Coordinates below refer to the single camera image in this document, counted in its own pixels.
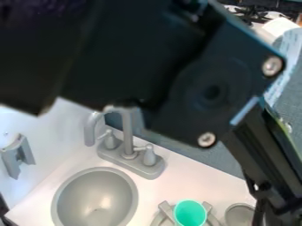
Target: faucet spout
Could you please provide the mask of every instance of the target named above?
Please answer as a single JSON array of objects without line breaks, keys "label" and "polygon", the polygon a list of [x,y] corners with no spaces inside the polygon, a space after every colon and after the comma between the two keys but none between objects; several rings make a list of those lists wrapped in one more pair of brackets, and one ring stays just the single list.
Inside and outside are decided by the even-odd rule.
[{"label": "faucet spout", "polygon": [[87,119],[84,125],[84,141],[86,146],[91,147],[95,144],[95,126],[103,116],[103,113],[95,111]]},{"label": "faucet spout", "polygon": [[87,119],[84,125],[84,140],[85,145],[91,147],[95,144],[95,126],[96,123],[107,113],[117,112],[121,115],[123,121],[123,134],[124,134],[124,145],[125,151],[123,157],[127,159],[133,159],[137,153],[134,152],[133,148],[133,134],[132,134],[132,117],[129,109],[123,109],[114,106],[108,106],[104,110],[104,113],[95,111]]}]

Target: faucet handle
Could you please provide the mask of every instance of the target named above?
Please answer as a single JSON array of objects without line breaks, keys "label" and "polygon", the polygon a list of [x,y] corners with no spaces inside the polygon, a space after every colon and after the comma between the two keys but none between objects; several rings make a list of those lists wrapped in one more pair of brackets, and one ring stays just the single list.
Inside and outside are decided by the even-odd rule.
[{"label": "faucet handle", "polygon": [[144,147],[135,147],[133,150],[135,152],[145,151],[143,157],[143,164],[145,166],[154,166],[156,164],[156,154],[153,145],[147,144]]},{"label": "faucet handle", "polygon": [[103,139],[104,146],[108,150],[116,149],[119,146],[118,139],[111,129],[106,130],[106,132],[97,139]]}]

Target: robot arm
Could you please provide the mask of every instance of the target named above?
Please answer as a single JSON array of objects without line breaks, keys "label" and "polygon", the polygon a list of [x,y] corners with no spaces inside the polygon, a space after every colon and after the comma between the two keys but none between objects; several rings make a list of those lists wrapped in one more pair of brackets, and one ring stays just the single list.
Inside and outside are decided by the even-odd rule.
[{"label": "robot arm", "polygon": [[148,130],[225,144],[258,200],[254,225],[263,213],[268,225],[299,224],[302,162],[261,98],[285,68],[280,54],[212,1],[65,2],[73,10],[2,21],[1,103],[35,115],[57,96],[137,105]]}]

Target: gray faucet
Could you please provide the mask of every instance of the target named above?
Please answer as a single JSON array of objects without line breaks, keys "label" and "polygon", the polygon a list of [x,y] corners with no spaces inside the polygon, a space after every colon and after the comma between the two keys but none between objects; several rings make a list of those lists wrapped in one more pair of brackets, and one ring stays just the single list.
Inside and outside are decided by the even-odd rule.
[{"label": "gray faucet", "polygon": [[85,145],[91,147],[95,144],[95,126],[96,123],[107,113],[118,112],[123,121],[124,145],[125,152],[123,157],[126,159],[135,158],[137,153],[133,150],[133,134],[132,134],[132,119],[129,109],[122,109],[116,107],[107,107],[105,113],[94,112],[90,115],[84,125],[84,140]]},{"label": "gray faucet", "polygon": [[[85,145],[91,147],[95,144],[96,139],[102,139],[102,148],[97,149],[97,154],[102,159],[113,162],[146,179],[155,179],[164,171],[164,160],[161,156],[155,154],[154,147],[151,144],[144,147],[134,147],[131,111],[132,109],[108,106],[104,113],[94,112],[91,114],[84,126]],[[117,112],[122,117],[124,142],[117,139],[111,129],[108,129],[100,137],[95,137],[97,122],[110,112]]]}]

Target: metal screw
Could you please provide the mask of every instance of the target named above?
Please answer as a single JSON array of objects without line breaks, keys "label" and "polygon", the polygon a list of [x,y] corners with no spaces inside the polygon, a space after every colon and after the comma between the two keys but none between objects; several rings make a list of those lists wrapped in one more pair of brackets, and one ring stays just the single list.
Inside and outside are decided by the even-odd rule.
[{"label": "metal screw", "polygon": [[212,132],[205,132],[201,134],[198,138],[198,144],[201,147],[210,147],[214,145],[216,141],[216,136]]},{"label": "metal screw", "polygon": [[262,66],[263,74],[266,77],[274,77],[283,68],[283,60],[277,56],[270,56]]}]

